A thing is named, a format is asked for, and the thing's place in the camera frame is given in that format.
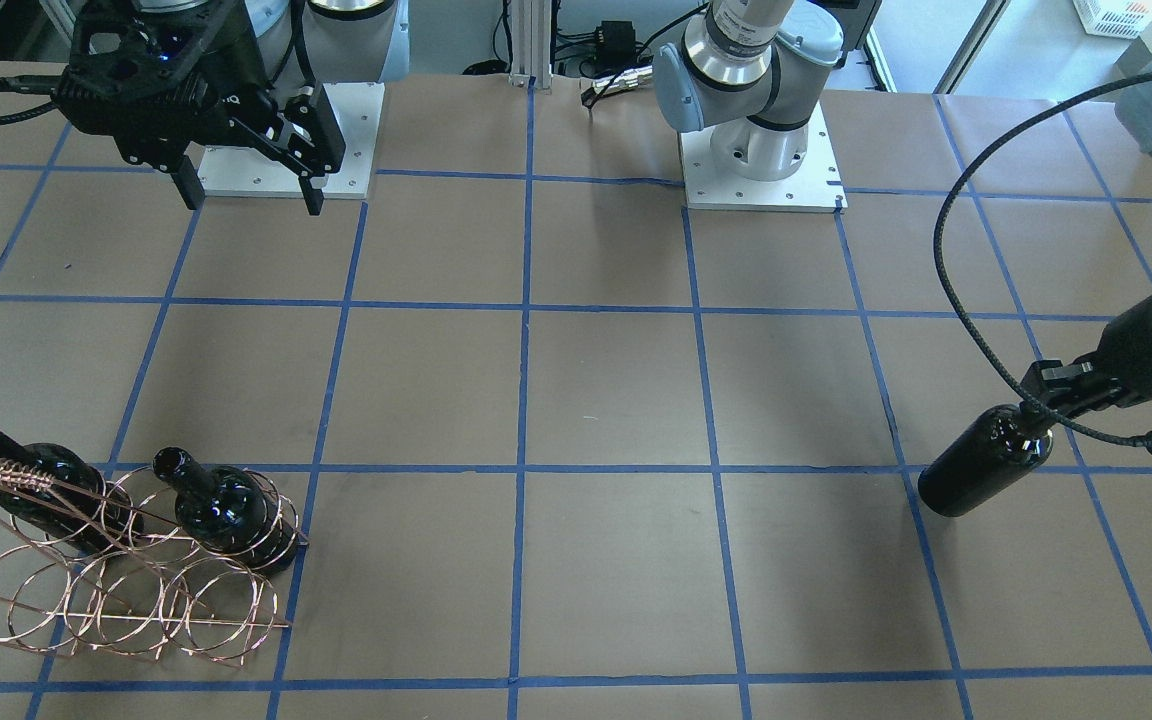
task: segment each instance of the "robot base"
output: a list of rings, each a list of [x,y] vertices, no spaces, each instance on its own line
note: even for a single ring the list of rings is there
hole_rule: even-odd
[[[326,177],[326,199],[365,200],[371,184],[376,134],[380,129],[385,85],[374,82],[326,85],[344,136],[344,162]],[[209,147],[198,168],[207,197],[301,197],[296,176],[260,152],[247,147]]]
[[[846,209],[833,143],[817,105],[808,122],[812,145],[796,173],[782,181],[761,182],[727,170],[713,156],[708,136],[714,128],[682,132],[682,179],[687,207],[694,210],[773,210],[787,213],[833,213]]]

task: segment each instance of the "wine bottle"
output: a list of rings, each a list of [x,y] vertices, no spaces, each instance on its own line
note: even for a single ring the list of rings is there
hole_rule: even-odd
[[[128,532],[128,520],[132,511],[122,505],[107,502],[103,514],[100,498],[109,497],[108,484],[105,483],[100,471],[88,465],[69,448],[45,442],[22,446],[0,430],[0,457],[23,462],[29,468],[96,495],[84,495],[74,488],[60,486],[46,488],[46,491],[18,488],[18,491],[9,492],[0,488],[0,506],[12,515],[24,520],[52,538],[65,538],[78,552],[88,553],[88,555],[106,551],[111,545],[109,538],[106,538],[100,529],[93,526],[93,524],[100,524],[103,520],[109,536],[122,537],[127,541],[124,536]],[[78,518],[68,511],[65,508],[65,502],[60,500],[61,497],[74,509],[91,518],[91,523],[88,523],[88,518]],[[40,502],[51,507],[40,505]],[[137,516],[137,525],[141,524],[141,516]],[[138,532],[138,528],[134,528],[132,531]]]
[[[229,465],[209,470],[188,452],[166,447],[154,455],[154,475],[177,491],[180,528],[202,547],[262,575],[291,564],[296,530],[279,518],[273,498],[247,471]]]

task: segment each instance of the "white plastic crate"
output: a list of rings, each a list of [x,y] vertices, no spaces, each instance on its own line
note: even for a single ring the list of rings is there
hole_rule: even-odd
[[[1135,40],[1152,20],[1152,0],[1074,0],[1087,35]]]

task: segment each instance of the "white basket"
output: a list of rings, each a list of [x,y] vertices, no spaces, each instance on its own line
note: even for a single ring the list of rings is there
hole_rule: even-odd
[[[1074,0],[1087,35],[1135,40],[1152,20],[1152,0]]]

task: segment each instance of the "white mounting plate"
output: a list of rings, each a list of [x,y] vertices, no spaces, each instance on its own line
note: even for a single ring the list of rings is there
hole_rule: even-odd
[[[385,85],[351,82],[325,88],[344,136],[344,162],[339,173],[328,174],[323,195],[328,200],[365,200]],[[250,147],[209,147],[198,179],[209,197],[301,197],[301,182],[291,170]]]
[[[778,210],[785,213],[833,213],[846,209],[842,177],[838,174],[838,160],[819,104],[808,120],[810,142],[803,164],[782,181],[751,181],[723,169],[708,146],[713,131],[710,127],[679,136],[688,209]]]

